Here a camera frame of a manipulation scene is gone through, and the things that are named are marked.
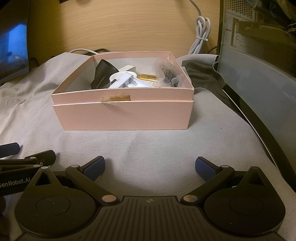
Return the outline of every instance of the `dark gray fabric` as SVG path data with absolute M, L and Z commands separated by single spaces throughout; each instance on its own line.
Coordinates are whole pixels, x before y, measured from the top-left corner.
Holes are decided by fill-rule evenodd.
M 215 70 L 217 62 L 213 65 L 207 65 L 194 60 L 185 60 L 182 62 L 182 66 L 185 67 L 194 88 L 203 88 L 212 92 L 219 100 L 245 120 L 240 110 L 222 90 L 225 82 L 222 76 Z

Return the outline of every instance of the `wooden wall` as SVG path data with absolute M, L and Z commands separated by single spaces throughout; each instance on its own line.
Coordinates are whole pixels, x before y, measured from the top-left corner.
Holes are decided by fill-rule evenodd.
M 203 53 L 217 45 L 219 0 L 196 0 L 212 30 Z M 175 57 L 195 40 L 197 11 L 188 0 L 31 0 L 28 52 L 40 63 L 75 48 L 162 50 Z

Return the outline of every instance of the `pink box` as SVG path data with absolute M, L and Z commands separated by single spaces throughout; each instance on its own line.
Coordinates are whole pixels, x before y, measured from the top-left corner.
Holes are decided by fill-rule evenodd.
M 187 129 L 194 88 L 184 75 L 175 88 L 113 88 L 91 90 L 101 59 L 117 69 L 136 67 L 138 74 L 155 74 L 153 64 L 164 58 L 182 68 L 171 52 L 119 52 L 90 57 L 52 93 L 53 108 L 65 130 L 174 130 Z M 106 103 L 111 96 L 129 95 L 130 101 Z

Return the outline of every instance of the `gray cloth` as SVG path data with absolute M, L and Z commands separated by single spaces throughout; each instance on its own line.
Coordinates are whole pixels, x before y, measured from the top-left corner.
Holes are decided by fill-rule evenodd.
M 83 165 L 102 155 L 105 173 L 96 183 L 115 195 L 176 195 L 179 198 L 204 183 L 194 163 L 203 156 L 220 166 L 246 171 L 259 166 L 280 195 L 286 217 L 279 234 L 296 239 L 296 193 L 267 158 L 252 128 L 211 92 L 198 89 L 187 130 L 65 131 L 53 110 L 51 93 L 88 56 L 63 53 L 31 73 L 0 87 L 0 144 L 22 145 L 13 158 L 52 149 L 52 170 Z M 10 239 L 21 231 L 14 207 L 21 193 L 6 196 L 4 215 Z

